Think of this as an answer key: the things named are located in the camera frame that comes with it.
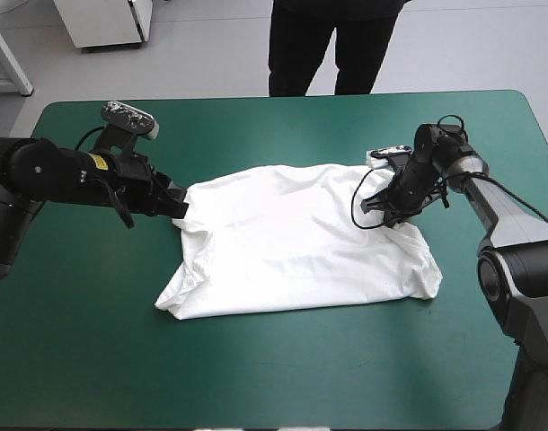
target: person's leg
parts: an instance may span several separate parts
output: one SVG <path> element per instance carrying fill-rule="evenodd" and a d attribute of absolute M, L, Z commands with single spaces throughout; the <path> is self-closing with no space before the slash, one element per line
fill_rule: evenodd
<path fill-rule="evenodd" d="M 333 24 L 292 13 L 274 1 L 270 24 L 270 96 L 304 96 L 322 63 Z"/>
<path fill-rule="evenodd" d="M 396 16 L 340 22 L 336 30 L 336 94 L 368 94 L 384 60 Z"/>

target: robotic arm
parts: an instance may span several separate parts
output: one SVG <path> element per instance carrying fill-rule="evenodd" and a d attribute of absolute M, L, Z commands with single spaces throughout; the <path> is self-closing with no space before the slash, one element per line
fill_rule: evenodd
<path fill-rule="evenodd" d="M 461 119 L 460 126 L 440 122 L 418 128 L 411 155 L 403 148 L 373 154 L 396 172 L 385 190 L 362 201 L 362 210 L 384 211 L 391 226 L 438 198 L 447 204 L 446 185 L 466 196 L 486 229 L 478 250 L 482 292 L 504 334 L 519 345 L 499 429 L 548 430 L 548 220 L 527 214 L 488 176 Z"/>
<path fill-rule="evenodd" d="M 102 117 L 107 125 L 90 153 L 57 148 L 44 138 L 0 138 L 0 279 L 47 200 L 114 207 L 128 228 L 134 226 L 131 213 L 186 214 L 186 189 L 134 149 L 139 136 L 156 138 L 155 119 L 117 101 L 102 107 Z"/>

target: white cloth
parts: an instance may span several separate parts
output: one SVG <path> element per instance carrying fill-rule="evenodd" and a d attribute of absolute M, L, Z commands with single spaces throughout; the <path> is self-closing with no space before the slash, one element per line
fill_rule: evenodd
<path fill-rule="evenodd" d="M 441 273 L 417 227 L 363 231 L 350 200 L 366 166 L 263 166 L 188 189 L 183 263 L 155 306 L 178 319 L 436 296 Z M 372 172 L 367 198 L 393 174 Z"/>

